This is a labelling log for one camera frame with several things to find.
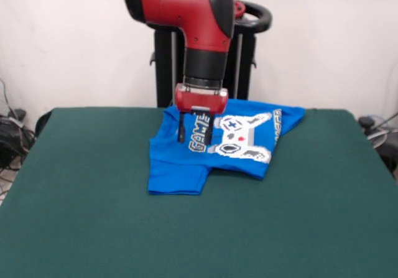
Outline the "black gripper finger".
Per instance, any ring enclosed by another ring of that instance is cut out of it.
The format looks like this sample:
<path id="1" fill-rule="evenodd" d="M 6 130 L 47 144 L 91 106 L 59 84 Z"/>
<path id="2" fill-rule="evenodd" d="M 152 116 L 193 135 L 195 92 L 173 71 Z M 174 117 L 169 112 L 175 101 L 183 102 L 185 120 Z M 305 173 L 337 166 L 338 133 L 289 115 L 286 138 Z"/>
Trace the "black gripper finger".
<path id="1" fill-rule="evenodd" d="M 209 125 L 208 129 L 206 130 L 205 133 L 205 145 L 209 146 L 211 144 L 211 139 L 212 139 L 212 134 L 213 134 L 213 125 L 214 125 L 214 120 L 215 120 L 215 115 L 214 114 L 209 114 Z"/>
<path id="2" fill-rule="evenodd" d="M 178 142 L 184 143 L 185 141 L 185 126 L 184 126 L 185 112 L 180 112 L 179 123 L 178 123 Z"/>

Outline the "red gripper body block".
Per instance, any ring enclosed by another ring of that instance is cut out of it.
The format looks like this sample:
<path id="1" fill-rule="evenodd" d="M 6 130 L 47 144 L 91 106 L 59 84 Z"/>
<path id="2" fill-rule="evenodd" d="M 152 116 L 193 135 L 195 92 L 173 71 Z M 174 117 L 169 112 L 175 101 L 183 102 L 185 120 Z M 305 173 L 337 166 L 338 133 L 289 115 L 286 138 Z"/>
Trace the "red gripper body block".
<path id="1" fill-rule="evenodd" d="M 178 83 L 175 88 L 175 102 L 179 111 L 191 113 L 204 111 L 210 114 L 222 114 L 229 99 L 228 90 L 209 90 L 189 87 Z"/>

